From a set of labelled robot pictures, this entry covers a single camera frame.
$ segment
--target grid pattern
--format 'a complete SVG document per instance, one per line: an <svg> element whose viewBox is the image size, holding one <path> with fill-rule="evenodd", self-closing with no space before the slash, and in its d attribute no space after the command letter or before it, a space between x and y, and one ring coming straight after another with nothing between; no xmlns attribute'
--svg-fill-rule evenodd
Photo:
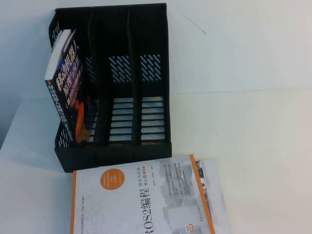
<svg viewBox="0 0 312 234"><path fill-rule="evenodd" d="M110 143L131 141L133 98L115 98L113 105Z"/></svg>
<svg viewBox="0 0 312 234"><path fill-rule="evenodd" d="M164 140L164 125L163 97L143 97L141 140Z"/></svg>
<svg viewBox="0 0 312 234"><path fill-rule="evenodd" d="M92 64L92 58L91 57L86 57L85 59L85 68L87 69L88 71L88 76L90 78L90 82L95 84L96 83L96 77L95 77L95 73L94 73L94 70L93 70L93 64Z"/></svg>
<svg viewBox="0 0 312 234"><path fill-rule="evenodd" d="M131 69L129 56L109 57L111 72L114 83L131 82Z"/></svg>
<svg viewBox="0 0 312 234"><path fill-rule="evenodd" d="M161 80L160 55L140 56L142 81Z"/></svg>

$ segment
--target white wall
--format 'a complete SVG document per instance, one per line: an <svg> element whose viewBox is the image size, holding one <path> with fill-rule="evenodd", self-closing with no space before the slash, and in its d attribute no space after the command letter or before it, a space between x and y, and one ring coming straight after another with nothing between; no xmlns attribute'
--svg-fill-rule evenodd
<svg viewBox="0 0 312 234"><path fill-rule="evenodd" d="M48 98L56 7L160 0L0 3L0 145L19 100ZM168 0L172 93L312 87L312 1Z"/></svg>

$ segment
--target white table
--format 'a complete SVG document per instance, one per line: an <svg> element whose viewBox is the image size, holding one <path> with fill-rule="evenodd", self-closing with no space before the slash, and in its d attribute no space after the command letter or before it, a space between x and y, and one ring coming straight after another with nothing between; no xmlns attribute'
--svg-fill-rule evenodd
<svg viewBox="0 0 312 234"><path fill-rule="evenodd" d="M234 234L310 234L312 90L171 96L173 155L216 158ZM0 234L69 234L72 174L50 99L23 101L0 151Z"/></svg>

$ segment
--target book title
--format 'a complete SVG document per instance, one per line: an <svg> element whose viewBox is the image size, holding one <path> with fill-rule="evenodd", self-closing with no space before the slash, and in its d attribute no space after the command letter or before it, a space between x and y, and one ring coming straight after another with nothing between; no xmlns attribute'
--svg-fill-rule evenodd
<svg viewBox="0 0 312 234"><path fill-rule="evenodd" d="M153 217L152 217L152 203L150 198L150 190L149 188L144 188L145 186L148 186L147 181L147 175L146 175L146 168L142 167L142 170L140 167L137 168L137 177L138 177L138 185L139 187L142 187L142 189L139 190L140 192L140 199L141 199L141 209L143 213L143 226L145 229L145 234L151 234L154 232L153 229Z"/></svg>
<svg viewBox="0 0 312 234"><path fill-rule="evenodd" d="M77 85L82 74L82 66L80 67L80 59L77 55L76 41L71 44L68 53L64 56L61 70L56 78L56 85L59 92L64 92L66 106L71 104L71 100L77 91Z"/></svg>

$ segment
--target black file organizer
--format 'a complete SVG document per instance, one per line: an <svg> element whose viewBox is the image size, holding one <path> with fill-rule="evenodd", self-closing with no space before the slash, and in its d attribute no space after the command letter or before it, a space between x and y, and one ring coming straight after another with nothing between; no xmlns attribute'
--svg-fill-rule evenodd
<svg viewBox="0 0 312 234"><path fill-rule="evenodd" d="M62 29L77 30L98 99L89 144L74 147L59 125L55 152L64 171L171 157L166 4L56 9L51 46Z"/></svg>

